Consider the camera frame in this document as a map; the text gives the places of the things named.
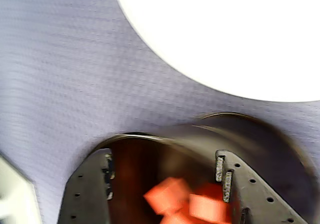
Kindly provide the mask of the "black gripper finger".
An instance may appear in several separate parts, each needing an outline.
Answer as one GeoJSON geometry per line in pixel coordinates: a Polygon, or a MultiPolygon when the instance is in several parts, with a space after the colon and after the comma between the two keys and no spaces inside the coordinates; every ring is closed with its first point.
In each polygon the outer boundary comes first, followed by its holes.
{"type": "Polygon", "coordinates": [[[98,149],[87,156],[68,179],[59,224],[110,224],[108,201],[113,198],[113,153],[98,149]]]}
{"type": "Polygon", "coordinates": [[[233,224],[306,224],[254,169],[227,150],[215,153],[215,179],[230,204],[233,224]]]}

